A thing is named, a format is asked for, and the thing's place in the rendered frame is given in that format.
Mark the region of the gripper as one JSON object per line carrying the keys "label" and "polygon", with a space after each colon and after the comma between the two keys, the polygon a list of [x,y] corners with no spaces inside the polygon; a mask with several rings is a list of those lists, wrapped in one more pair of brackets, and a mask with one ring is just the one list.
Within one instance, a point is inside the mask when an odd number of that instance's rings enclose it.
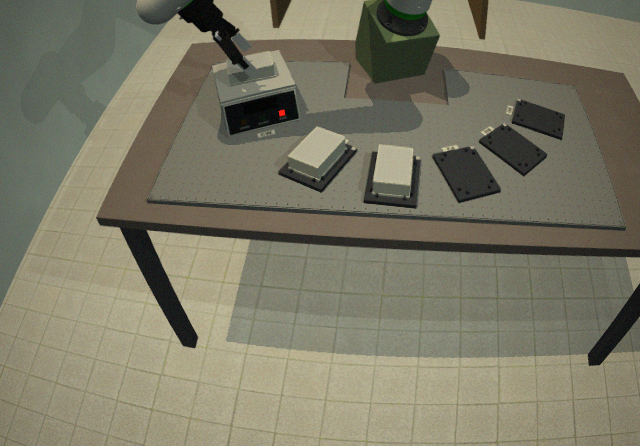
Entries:
{"label": "gripper", "polygon": [[214,4],[212,4],[211,8],[200,19],[192,23],[201,32],[212,31],[213,40],[216,41],[216,43],[229,57],[232,64],[237,64],[251,78],[258,73],[258,70],[240,53],[233,41],[244,52],[250,49],[252,45],[239,33],[239,29],[236,29],[234,25],[222,17],[223,13]]}

